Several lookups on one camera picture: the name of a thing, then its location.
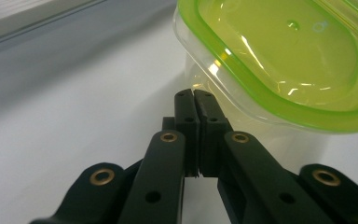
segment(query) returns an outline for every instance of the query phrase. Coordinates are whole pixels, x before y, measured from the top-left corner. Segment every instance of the container lid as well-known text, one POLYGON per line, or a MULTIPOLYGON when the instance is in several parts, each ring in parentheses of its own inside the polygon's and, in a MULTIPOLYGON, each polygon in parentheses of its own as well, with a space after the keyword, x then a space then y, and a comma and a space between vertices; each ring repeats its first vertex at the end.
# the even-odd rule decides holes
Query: container lid
POLYGON ((358 132, 358 1, 179 0, 178 10, 268 112, 358 132))

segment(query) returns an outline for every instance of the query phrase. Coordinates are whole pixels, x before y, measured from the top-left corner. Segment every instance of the white table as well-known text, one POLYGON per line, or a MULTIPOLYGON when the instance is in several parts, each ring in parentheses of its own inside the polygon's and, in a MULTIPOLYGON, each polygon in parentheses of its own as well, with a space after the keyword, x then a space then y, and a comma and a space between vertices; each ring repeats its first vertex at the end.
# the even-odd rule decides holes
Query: white table
MULTIPOLYGON (((174 1, 107 1, 0 44, 0 224, 51 216, 84 169, 144 156, 188 88, 173 11, 174 1)), ((358 183, 358 133, 320 139, 291 140, 317 156, 271 152, 288 169, 308 158, 358 183)), ((187 179, 184 204, 183 223, 228 223, 215 179, 187 179)))

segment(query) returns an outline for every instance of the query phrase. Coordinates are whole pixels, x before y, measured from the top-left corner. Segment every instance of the translucent green lid panel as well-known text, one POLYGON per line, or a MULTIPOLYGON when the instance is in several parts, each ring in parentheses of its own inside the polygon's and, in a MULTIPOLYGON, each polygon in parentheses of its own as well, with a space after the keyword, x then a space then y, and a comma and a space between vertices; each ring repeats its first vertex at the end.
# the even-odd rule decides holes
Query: translucent green lid panel
POLYGON ((358 130, 358 1, 180 0, 179 11, 271 113, 324 130, 358 130), (357 127, 324 125, 336 116, 357 127))

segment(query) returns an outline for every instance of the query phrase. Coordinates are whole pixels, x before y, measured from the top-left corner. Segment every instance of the plastic container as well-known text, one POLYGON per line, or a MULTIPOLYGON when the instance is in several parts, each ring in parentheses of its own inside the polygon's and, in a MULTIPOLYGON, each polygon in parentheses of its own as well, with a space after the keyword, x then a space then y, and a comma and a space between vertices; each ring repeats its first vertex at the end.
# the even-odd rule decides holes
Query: plastic container
POLYGON ((174 29, 236 128, 358 132, 358 1, 179 0, 174 29))

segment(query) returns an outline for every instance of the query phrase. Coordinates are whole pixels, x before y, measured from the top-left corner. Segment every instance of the brass rivet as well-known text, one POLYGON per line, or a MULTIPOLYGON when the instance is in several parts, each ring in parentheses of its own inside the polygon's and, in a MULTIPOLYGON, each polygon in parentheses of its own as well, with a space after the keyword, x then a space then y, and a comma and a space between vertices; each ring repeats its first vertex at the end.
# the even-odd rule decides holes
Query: brass rivet
POLYGON ((243 133, 234 133, 232 134, 232 140, 239 143, 247 143, 249 142, 249 137, 243 133))
POLYGON ((315 170, 312 172, 313 178, 317 181, 331 187, 336 187, 341 184, 338 176, 325 170, 315 170))
POLYGON ((174 133, 164 133, 161 135, 160 139, 163 142, 174 142, 178 139, 178 136, 174 133))
POLYGON ((89 177, 89 182, 95 186, 102 186, 102 185, 108 184, 114 178, 115 178, 115 172, 113 172, 113 170, 103 168, 103 169, 95 171, 89 177))

